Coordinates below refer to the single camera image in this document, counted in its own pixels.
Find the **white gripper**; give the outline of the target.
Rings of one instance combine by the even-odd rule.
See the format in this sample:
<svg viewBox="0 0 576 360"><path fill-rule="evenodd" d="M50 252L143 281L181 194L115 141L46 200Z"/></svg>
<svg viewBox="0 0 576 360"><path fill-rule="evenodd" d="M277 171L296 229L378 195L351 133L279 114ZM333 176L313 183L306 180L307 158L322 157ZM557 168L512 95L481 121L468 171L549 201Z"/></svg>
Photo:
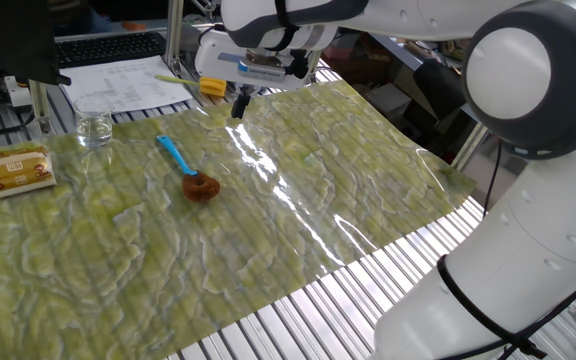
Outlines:
<svg viewBox="0 0 576 360"><path fill-rule="evenodd" d="M232 118L241 118L250 103L253 86L296 90L307 85L311 59L306 50L241 48L225 31L210 28L199 38L195 68L202 77L243 84L231 109Z"/></svg>

